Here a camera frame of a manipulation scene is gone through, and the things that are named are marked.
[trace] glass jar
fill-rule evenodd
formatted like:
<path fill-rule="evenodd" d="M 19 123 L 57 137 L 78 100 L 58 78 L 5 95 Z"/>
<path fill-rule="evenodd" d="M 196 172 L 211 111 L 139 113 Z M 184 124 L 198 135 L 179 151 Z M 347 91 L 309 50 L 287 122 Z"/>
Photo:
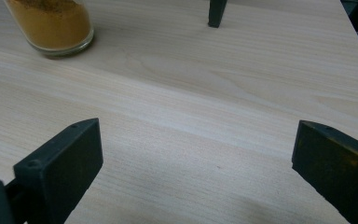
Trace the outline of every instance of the glass jar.
<path fill-rule="evenodd" d="M 82 0 L 4 0 L 32 47 L 50 56 L 84 49 L 94 30 Z"/>

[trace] wooden table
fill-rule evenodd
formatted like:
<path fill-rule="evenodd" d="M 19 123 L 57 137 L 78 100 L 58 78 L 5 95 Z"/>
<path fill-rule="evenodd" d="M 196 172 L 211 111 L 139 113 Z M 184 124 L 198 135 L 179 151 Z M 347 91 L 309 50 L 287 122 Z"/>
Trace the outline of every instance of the wooden table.
<path fill-rule="evenodd" d="M 99 118 L 104 164 L 66 223 L 346 223 L 291 169 L 300 119 L 358 139 L 358 37 L 338 0 L 89 0 L 51 60 L 0 1 L 0 179 Z"/>

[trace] light wood surface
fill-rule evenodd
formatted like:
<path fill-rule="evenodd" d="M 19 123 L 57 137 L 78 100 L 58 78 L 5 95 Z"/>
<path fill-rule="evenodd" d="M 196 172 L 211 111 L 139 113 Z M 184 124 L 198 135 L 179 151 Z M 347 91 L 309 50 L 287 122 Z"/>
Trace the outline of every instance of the light wood surface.
<path fill-rule="evenodd" d="M 346 223 L 291 169 L 300 119 L 358 139 L 339 0 L 89 0 L 93 45 L 34 51 L 0 1 L 0 179 L 99 118 L 104 165 L 66 223 Z"/>

